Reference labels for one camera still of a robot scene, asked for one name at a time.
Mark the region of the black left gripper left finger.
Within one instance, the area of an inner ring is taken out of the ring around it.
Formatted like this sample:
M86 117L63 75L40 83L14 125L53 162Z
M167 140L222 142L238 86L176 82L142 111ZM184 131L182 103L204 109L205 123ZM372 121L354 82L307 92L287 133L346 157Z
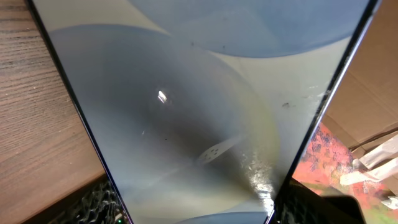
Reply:
M102 175L24 224L127 224L126 212L108 177Z

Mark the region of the Samsung Galaxy smartphone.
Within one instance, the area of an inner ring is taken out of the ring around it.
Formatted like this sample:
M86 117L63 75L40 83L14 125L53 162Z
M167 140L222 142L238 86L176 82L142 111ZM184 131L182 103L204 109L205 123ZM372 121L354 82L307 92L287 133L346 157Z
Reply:
M132 223L267 223L379 6L31 0Z

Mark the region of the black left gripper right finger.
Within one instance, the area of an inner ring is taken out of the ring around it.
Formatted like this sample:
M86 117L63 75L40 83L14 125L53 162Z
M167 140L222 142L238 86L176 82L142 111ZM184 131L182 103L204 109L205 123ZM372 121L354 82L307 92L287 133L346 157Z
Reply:
M280 224L365 224L358 201L349 195L319 196L298 181L283 184L275 199Z

